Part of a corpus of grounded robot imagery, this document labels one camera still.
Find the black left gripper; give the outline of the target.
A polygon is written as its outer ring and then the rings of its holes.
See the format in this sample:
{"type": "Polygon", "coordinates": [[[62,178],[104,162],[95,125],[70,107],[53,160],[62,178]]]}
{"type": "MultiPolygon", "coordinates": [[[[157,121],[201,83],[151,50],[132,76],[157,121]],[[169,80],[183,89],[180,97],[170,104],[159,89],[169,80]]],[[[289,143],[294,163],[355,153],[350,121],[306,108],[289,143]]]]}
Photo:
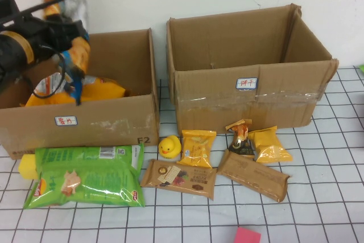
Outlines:
{"type": "Polygon", "coordinates": [[[87,41],[87,31],[80,20],[71,22],[64,18],[58,21],[27,19],[28,55],[39,54],[40,46],[49,46],[59,52],[66,51],[71,48],[72,41],[76,38],[87,41]]]}

